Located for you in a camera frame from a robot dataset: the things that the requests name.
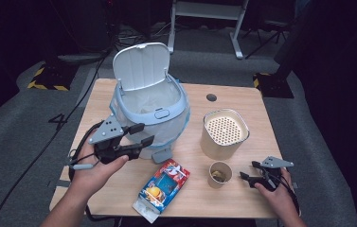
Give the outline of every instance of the human hand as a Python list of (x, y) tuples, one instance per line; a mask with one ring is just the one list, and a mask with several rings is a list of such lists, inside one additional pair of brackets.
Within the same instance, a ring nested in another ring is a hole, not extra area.
[[(95, 149), (93, 145), (90, 145), (88, 141), (84, 143), (81, 148), (78, 160), (86, 155), (94, 153)], [(87, 200), (98, 192), (108, 181), (108, 179), (117, 171), (119, 171), (125, 163), (128, 161), (127, 155), (121, 156), (115, 159), (113, 162), (105, 165), (102, 162), (98, 162), (91, 169), (75, 170), (74, 179), (71, 183), (71, 189), (76, 188), (76, 191), (81, 193), (81, 196)], [(79, 164), (95, 164), (98, 158), (95, 155), (91, 155), (82, 159)]]
[[(290, 173), (285, 168), (282, 168), (281, 175), (287, 181), (291, 190), (294, 191)], [(260, 183), (255, 183), (255, 188), (269, 202), (270, 206), (273, 208), (278, 217), (284, 222), (285, 226), (306, 226), (296, 211), (290, 193), (282, 183), (273, 192), (267, 190)]]

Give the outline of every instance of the beige bin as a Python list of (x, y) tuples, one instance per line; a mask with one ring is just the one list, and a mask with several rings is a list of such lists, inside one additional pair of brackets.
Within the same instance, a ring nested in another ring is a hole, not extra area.
[(248, 126), (233, 110), (222, 109), (204, 117), (201, 147), (211, 159), (221, 161), (231, 158), (248, 137)]

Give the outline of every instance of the white desk leg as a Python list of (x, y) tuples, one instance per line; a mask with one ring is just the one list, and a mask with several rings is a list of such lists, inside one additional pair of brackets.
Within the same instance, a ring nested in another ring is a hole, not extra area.
[(171, 29), (169, 35), (169, 43), (167, 47), (169, 48), (170, 54), (174, 52), (174, 40), (175, 40), (175, 11), (176, 11), (176, 0), (172, 3), (171, 8)]
[(248, 0), (243, 0), (241, 13), (238, 18), (237, 25), (235, 26), (235, 33), (234, 34), (232, 32), (229, 33), (230, 38), (231, 38), (231, 43), (234, 47), (234, 51), (235, 51), (235, 55), (237, 56), (237, 59), (243, 58), (243, 54), (241, 52), (240, 45), (238, 44), (238, 33), (240, 33), (242, 20), (243, 20), (243, 16), (245, 15), (245, 12), (246, 12), (247, 5), (248, 5)]

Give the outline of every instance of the black chair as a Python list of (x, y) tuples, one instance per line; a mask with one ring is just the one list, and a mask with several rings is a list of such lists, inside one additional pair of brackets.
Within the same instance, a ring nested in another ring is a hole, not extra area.
[[(248, 59), (258, 50), (276, 39), (278, 44), (279, 37), (282, 36), (284, 40), (286, 37), (284, 32), (291, 31), (292, 26), (295, 24), (295, 0), (259, 0), (262, 1), (259, 10), (259, 21), (257, 25), (257, 33), (259, 36), (260, 46), (248, 54), (245, 58)], [(261, 41), (259, 29), (265, 31), (274, 31), (275, 33), (265, 42)], [(252, 29), (249, 29), (242, 37), (245, 38)]]

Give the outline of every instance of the white metal table frame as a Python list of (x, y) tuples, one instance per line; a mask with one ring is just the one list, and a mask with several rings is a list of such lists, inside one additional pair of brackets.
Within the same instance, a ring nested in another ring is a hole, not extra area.
[(241, 6), (226, 6), (217, 4), (205, 4), (205, 3), (192, 3), (173, 0), (171, 9), (171, 29), (169, 36), (168, 48), (170, 54), (174, 51), (175, 40), (175, 16), (192, 16), (192, 17), (204, 17), (215, 18), (225, 20), (236, 20), (235, 32), (230, 32), (231, 43), (235, 50), (237, 59), (242, 59), (243, 54), (238, 44), (238, 33), (241, 29), (243, 16), (246, 12), (248, 0), (243, 0)]

